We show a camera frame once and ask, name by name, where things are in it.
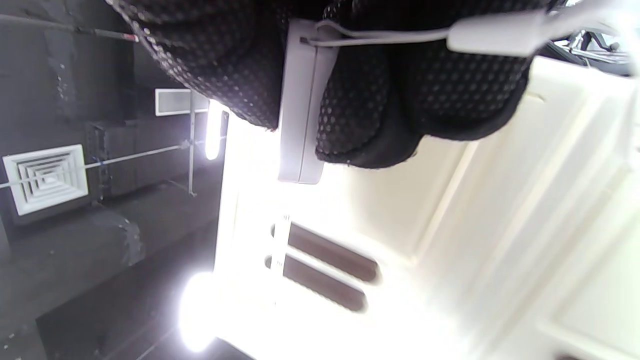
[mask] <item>air vent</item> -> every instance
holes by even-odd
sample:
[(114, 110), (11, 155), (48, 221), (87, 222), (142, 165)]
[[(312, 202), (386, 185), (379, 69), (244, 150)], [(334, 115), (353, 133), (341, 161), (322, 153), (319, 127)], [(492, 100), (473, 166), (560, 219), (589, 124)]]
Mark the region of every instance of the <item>air vent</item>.
[(39, 177), (11, 186), (18, 215), (25, 215), (89, 194), (82, 145), (3, 157), (9, 182)]
[[(197, 113), (209, 110), (209, 100), (196, 93)], [(191, 90), (156, 89), (156, 116), (180, 115), (191, 113)]]

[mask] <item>white cable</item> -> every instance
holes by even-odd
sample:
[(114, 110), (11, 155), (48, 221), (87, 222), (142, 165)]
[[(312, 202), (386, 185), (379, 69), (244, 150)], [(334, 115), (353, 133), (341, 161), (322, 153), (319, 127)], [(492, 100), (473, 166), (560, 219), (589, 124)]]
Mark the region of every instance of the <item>white cable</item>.
[(319, 47), (376, 44), (409, 44), (447, 40), (451, 51), (473, 54), (528, 57), (551, 38), (565, 36), (601, 19), (616, 8), (618, 0), (583, 0), (552, 14), (546, 10), (498, 13), (456, 21), (450, 28), (427, 31), (353, 31), (330, 20), (318, 22), (316, 29), (331, 27), (351, 38), (307, 39)]
[(422, 38), (423, 42), (442, 40), (447, 37), (448, 28), (424, 31), (396, 31), (396, 30), (367, 30), (354, 31), (342, 27), (332, 20), (322, 20), (316, 24), (316, 29), (329, 27), (337, 30), (343, 35), (352, 38)]

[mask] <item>black mesh fabric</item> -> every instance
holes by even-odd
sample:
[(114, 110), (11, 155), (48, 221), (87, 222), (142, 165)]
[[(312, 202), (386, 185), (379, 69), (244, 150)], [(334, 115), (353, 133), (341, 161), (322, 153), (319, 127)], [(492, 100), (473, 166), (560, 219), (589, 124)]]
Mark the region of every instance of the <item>black mesh fabric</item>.
[[(257, 126), (278, 126), (289, 19), (423, 30), (549, 0), (108, 0), (169, 75)], [(340, 49), (318, 122), (319, 159), (364, 168), (409, 158), (424, 135), (476, 140), (500, 129), (531, 58), (454, 53), (445, 41)]]

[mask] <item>bright light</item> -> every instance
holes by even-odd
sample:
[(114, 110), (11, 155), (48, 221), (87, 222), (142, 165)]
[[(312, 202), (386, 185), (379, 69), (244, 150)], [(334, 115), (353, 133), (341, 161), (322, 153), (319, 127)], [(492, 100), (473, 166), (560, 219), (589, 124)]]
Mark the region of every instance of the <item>bright light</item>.
[(204, 142), (204, 152), (207, 159), (213, 160), (220, 153), (220, 128), (222, 127), (222, 112), (231, 111), (218, 101), (209, 100), (209, 113), (207, 114), (207, 136)]
[(216, 287), (212, 272), (194, 275), (180, 300), (178, 328), (184, 345), (201, 352), (216, 338)]

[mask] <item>white plastic housing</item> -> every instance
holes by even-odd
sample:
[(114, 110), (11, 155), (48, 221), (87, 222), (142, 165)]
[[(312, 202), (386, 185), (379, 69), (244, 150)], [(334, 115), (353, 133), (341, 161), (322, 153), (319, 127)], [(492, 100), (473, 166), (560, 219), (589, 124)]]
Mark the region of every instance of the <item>white plastic housing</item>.
[(543, 11), (470, 17), (449, 29), (447, 47), (459, 53), (523, 56), (535, 53), (543, 37)]
[(304, 38), (339, 38), (333, 29), (315, 29), (315, 23), (294, 19), (289, 23), (287, 54), (280, 106), (280, 171), (286, 183), (317, 184), (323, 162), (316, 158), (320, 102), (338, 49), (313, 47)]

